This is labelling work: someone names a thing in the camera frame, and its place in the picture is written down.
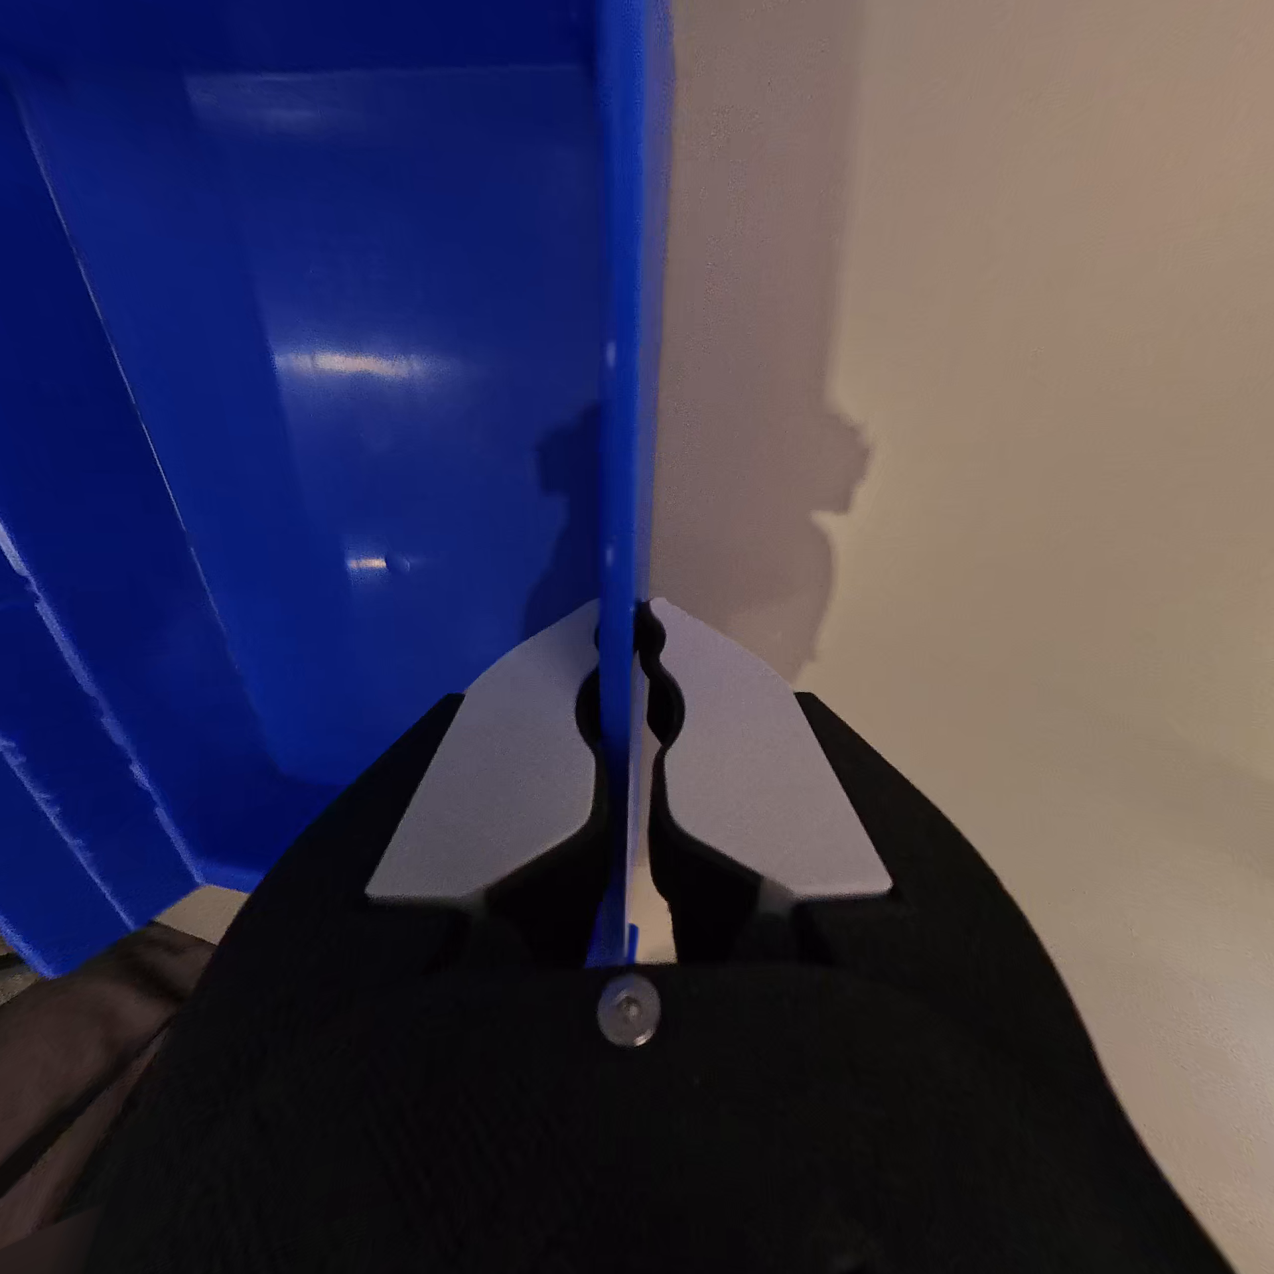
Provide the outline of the blue plastic bin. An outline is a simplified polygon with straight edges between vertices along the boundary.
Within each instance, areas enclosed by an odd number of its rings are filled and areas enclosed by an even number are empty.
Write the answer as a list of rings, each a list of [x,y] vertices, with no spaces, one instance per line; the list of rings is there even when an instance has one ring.
[[[599,625],[634,842],[668,3],[3,3],[3,937],[251,890]]]

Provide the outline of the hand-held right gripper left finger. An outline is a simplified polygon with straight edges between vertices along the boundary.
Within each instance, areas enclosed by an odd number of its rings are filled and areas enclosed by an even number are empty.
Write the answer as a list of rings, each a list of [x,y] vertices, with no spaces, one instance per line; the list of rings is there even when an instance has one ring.
[[[611,875],[590,599],[462,695],[365,889],[509,927],[536,961],[583,961]]]

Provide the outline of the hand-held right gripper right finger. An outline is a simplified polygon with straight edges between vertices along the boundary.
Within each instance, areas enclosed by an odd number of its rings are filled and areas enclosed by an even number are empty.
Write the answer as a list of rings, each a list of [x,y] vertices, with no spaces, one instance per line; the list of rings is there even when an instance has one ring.
[[[726,961],[800,908],[887,898],[890,873],[788,682],[681,607],[644,602],[647,860],[678,961]]]

